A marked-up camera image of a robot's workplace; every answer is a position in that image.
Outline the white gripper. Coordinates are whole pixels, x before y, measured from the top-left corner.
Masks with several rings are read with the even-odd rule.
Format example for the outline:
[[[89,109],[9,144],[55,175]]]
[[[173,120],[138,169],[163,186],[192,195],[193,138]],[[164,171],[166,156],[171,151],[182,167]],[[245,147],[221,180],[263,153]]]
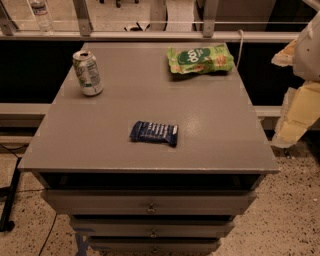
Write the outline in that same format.
[[[272,138],[273,146],[289,148],[320,118],[320,11],[271,63],[293,65],[293,73],[306,80],[298,89],[288,88]]]

